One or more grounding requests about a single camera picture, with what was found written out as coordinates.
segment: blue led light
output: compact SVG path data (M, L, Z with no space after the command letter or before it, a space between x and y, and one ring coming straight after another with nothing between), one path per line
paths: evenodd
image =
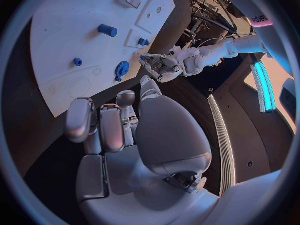
M272 102L272 109L275 110L276 109L276 103L275 103L275 97L274 97L273 89L272 89L271 82L270 82L268 73L266 71L265 65L263 64L262 61L260 61L260 67L262 68L264 77L265 77L266 82L267 82L267 86L268 86L268 90L269 90L269 94L270 94L271 102Z
M264 72L260 66L259 63L256 63L255 65L256 71L258 73L262 90L263 90L263 97L264 97L264 105L265 105L265 110L266 111L272 111L272 102L271 102L271 96L268 88L268 83L266 81Z

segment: white light strip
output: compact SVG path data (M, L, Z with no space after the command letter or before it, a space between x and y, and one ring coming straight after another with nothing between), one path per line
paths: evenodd
M208 98L208 103L212 112L221 155L221 196L227 189L236 185L236 167L227 128L213 95Z

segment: white board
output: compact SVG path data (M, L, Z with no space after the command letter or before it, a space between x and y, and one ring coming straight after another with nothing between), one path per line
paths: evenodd
M54 117L75 98L118 85L115 70L122 61L130 63L122 82L135 78L140 55L149 51L174 8L173 0L45 0L33 16L30 50L35 78ZM117 36L99 33L101 24L116 28ZM150 46L138 45L139 38ZM81 66L75 66L75 58Z

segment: blue gear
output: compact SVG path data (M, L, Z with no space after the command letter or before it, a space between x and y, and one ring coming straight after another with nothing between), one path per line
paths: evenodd
M130 64L128 61L122 61L115 69L115 81L116 82L121 82L123 76L125 76L129 72Z

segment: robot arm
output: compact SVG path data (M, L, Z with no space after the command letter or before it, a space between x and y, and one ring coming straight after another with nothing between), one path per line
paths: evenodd
M139 63L157 81L169 82L179 75L189 77L197 75L205 67L211 67L220 63L220 59L230 59L238 54L265 53L271 55L265 49L257 35L244 36L233 39L226 38L216 45L203 46L200 48L188 48L181 50L179 46L170 50L170 55L144 54Z

